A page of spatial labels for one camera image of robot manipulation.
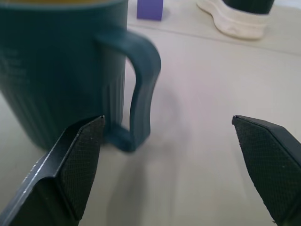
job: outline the purple object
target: purple object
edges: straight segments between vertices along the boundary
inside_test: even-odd
[[[138,0],[137,18],[162,20],[163,0]]]

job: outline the white shoe sole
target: white shoe sole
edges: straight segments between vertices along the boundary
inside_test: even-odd
[[[239,11],[222,0],[198,0],[197,5],[210,13],[222,33],[241,39],[260,39],[268,24],[269,15]]]

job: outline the dark teal mug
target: dark teal mug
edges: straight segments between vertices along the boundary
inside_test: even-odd
[[[121,127],[125,59],[136,73],[129,131]],[[64,128],[106,117],[106,139],[134,151],[150,134],[161,69],[147,39],[127,31],[127,0],[39,5],[0,0],[0,89],[32,141],[51,148]]]

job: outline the black shoe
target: black shoe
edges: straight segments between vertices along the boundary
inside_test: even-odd
[[[267,26],[274,0],[197,0],[210,13],[222,33],[243,39],[259,39]]]

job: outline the mug rim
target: mug rim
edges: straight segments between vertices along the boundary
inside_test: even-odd
[[[91,3],[8,3],[0,1],[0,9],[14,9],[14,10],[32,10],[32,11],[69,11],[69,10],[85,10],[97,7],[107,7],[122,2],[128,2],[128,0],[108,0],[107,2],[91,2]]]

